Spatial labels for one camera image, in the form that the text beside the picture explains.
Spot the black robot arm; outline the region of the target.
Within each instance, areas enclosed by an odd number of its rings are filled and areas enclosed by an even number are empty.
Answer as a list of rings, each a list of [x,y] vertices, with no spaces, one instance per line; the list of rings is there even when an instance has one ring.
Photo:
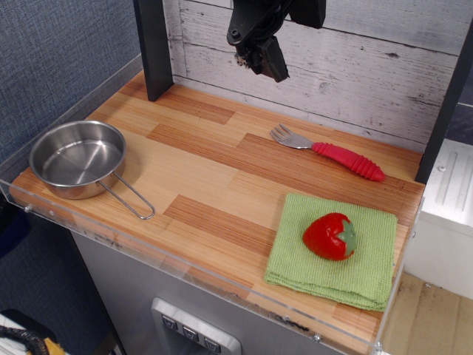
[[[227,41],[235,47],[236,63],[279,83],[289,77],[276,33],[286,17],[320,29],[326,15],[324,0],[235,1]]]

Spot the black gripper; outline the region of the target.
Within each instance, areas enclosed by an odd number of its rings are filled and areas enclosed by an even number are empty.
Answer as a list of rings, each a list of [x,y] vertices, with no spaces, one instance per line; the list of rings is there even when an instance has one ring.
[[[240,66],[255,70],[275,82],[289,77],[284,56],[276,33],[285,19],[282,1],[233,1],[233,11],[228,26],[227,41],[236,47],[236,62]],[[243,45],[249,40],[266,41],[257,46]]]

